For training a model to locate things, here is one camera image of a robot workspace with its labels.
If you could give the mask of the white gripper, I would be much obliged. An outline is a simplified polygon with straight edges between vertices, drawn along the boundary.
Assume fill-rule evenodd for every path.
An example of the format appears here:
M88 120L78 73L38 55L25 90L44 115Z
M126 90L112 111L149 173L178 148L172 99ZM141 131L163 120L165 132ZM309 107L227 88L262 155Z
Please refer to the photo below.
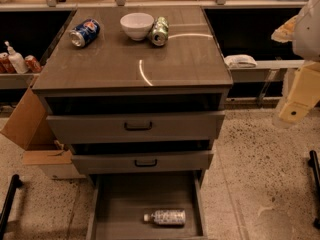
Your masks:
M288 69L272 123L290 128L299 123L320 101L320 0L308 0L299 11L277 28L271 39L291 42L293 52L305 61L298 69Z

